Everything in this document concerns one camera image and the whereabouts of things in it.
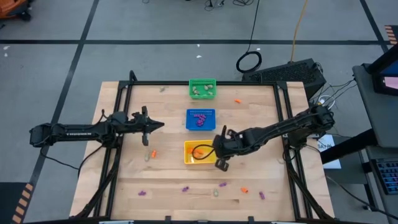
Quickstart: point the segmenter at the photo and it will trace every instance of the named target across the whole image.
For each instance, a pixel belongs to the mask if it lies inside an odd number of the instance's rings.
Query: blue tray
[[[195,114],[204,114],[206,120],[202,126],[197,126],[199,118]],[[216,110],[214,109],[187,109],[187,120],[185,127],[191,131],[211,131],[216,129]]]

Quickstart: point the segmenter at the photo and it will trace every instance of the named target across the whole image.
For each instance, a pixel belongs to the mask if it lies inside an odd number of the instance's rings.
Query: computer monitor
[[[366,70],[372,75],[375,92],[398,96],[398,44],[369,65]]]

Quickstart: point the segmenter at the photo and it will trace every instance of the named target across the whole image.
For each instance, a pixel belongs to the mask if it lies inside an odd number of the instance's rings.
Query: gray floor
[[[88,40],[248,39],[256,5],[206,12],[204,0],[100,0]],[[381,31],[397,24],[395,0],[367,0]],[[32,21],[0,21],[0,40],[79,40],[93,0],[36,0]],[[261,0],[254,39],[292,40],[304,0]],[[298,40],[377,40],[359,0],[309,0]],[[27,182],[39,156],[29,145],[28,130],[50,122],[74,57],[74,44],[0,44],[0,182]],[[100,84],[127,79],[133,69],[139,80],[188,80],[214,77],[240,80],[236,60],[247,45],[85,45],[59,122],[90,123]],[[253,45],[263,56],[261,68],[286,63],[290,45]],[[320,62],[332,85],[352,79],[351,67],[382,54],[378,45],[298,45],[294,60]],[[243,62],[250,67],[250,58]],[[352,136],[370,127],[357,88],[341,96],[333,108],[334,133]],[[57,143],[49,156],[78,166],[85,143]],[[67,218],[76,187],[76,172],[45,161],[26,222]],[[349,185],[365,198],[361,186]],[[385,223],[362,210],[338,187],[329,184],[335,214],[342,220]]]

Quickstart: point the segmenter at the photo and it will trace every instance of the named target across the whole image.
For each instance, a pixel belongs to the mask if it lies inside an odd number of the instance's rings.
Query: orange chair
[[[23,21],[29,21],[31,16],[27,12],[28,0],[0,0],[0,19],[20,17]]]

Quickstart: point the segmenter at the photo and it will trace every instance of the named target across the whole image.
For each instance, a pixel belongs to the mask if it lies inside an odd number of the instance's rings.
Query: black line on floor
[[[359,1],[361,2],[363,10],[365,11],[366,17],[368,17],[369,23],[371,24],[373,32],[376,35],[377,40],[379,41],[381,49],[383,50],[384,53],[386,53],[388,51],[387,44],[384,41],[383,36],[380,33],[380,30],[376,24],[376,21],[374,20],[374,18],[372,16],[372,13],[371,13],[371,10],[369,9],[368,4],[366,3],[365,0],[359,0]]]
[[[94,18],[94,14],[95,14],[95,11],[96,11],[96,8],[97,8],[97,5],[98,5],[98,1],[99,0],[94,0],[93,1],[93,5],[91,7],[90,13],[88,14],[88,18],[87,18],[87,21],[86,21],[85,28],[83,29],[83,33],[81,34],[78,46],[76,48],[75,55],[73,56],[73,60],[72,60],[72,63],[70,65],[70,68],[69,68],[68,75],[67,75],[67,77],[65,79],[65,83],[63,84],[62,91],[61,91],[60,97],[58,99],[57,106],[55,107],[55,111],[54,111],[54,114],[53,114],[52,119],[51,119],[51,123],[52,124],[57,123],[59,118],[60,118],[63,105],[65,104],[65,100],[66,100],[67,95],[68,95],[70,84],[72,83],[73,75],[75,74],[75,70],[77,68],[77,64],[79,62],[81,52],[83,50],[84,40],[86,40],[87,35],[88,35],[88,31],[90,29],[90,25],[93,22],[93,18]],[[48,151],[49,151],[49,147],[48,146],[45,146],[42,149],[42,152],[43,152],[44,155],[47,155]],[[37,159],[36,165],[34,167],[32,176],[30,177],[30,183],[33,183],[34,186],[37,185],[37,181],[39,180],[40,173],[41,173],[41,171],[43,169],[44,160],[45,160],[45,158],[43,156],[39,156],[39,158]]]
[[[0,40],[0,44],[79,44],[80,40]]]
[[[86,40],[85,44],[158,45],[158,44],[248,44],[250,40]],[[252,44],[292,45],[293,40],[252,40]],[[379,45],[377,40],[296,40],[297,45]]]
[[[0,40],[0,44],[98,44],[98,45],[168,45],[168,44],[248,44],[250,40]],[[252,44],[291,45],[293,40],[253,40]],[[379,40],[296,40],[297,45],[388,45]]]

